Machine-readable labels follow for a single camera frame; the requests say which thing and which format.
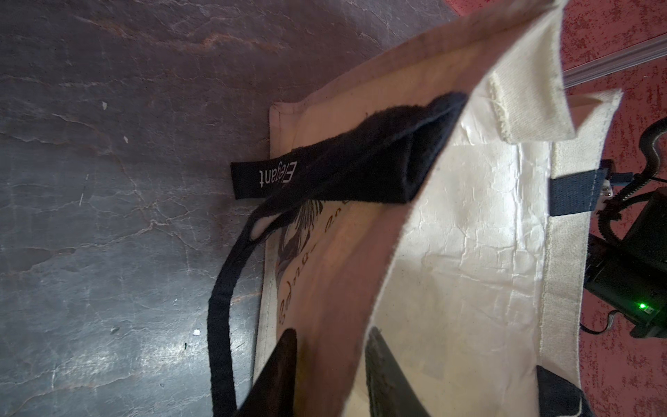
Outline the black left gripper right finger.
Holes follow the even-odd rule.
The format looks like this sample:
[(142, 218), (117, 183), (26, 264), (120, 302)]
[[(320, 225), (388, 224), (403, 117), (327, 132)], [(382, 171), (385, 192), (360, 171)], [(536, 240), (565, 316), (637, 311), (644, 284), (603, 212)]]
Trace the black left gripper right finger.
[(371, 416), (429, 416), (376, 327), (368, 335), (365, 365)]

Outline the cream canvas tote bag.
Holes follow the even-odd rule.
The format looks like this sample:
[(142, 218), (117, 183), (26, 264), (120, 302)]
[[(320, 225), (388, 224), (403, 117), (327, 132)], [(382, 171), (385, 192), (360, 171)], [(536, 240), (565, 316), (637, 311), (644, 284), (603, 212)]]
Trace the cream canvas tote bag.
[(208, 302), (213, 415), (282, 333), (293, 416), (371, 416), (380, 330), (429, 416), (589, 416), (578, 334), (621, 94), (568, 96), (563, 1), (498, 1), (273, 105), (258, 198)]

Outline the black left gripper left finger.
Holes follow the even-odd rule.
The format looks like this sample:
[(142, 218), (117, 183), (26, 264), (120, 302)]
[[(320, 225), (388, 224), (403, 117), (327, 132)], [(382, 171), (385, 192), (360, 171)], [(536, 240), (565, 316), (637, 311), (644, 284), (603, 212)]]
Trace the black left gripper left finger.
[(243, 417), (294, 415), (297, 335), (286, 329), (277, 342), (248, 397), (236, 412)]

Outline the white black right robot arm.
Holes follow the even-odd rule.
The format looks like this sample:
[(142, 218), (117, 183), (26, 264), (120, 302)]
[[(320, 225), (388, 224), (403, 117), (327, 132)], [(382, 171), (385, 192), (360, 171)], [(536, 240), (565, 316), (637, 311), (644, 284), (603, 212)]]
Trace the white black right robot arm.
[(658, 141), (666, 136), (664, 118), (650, 125), (639, 139), (644, 170), (599, 211), (601, 236), (590, 236), (584, 289), (613, 307), (602, 330), (585, 325), (590, 335), (602, 335), (619, 314), (634, 325), (634, 339), (666, 337), (666, 187), (639, 194), (658, 177), (661, 152)]

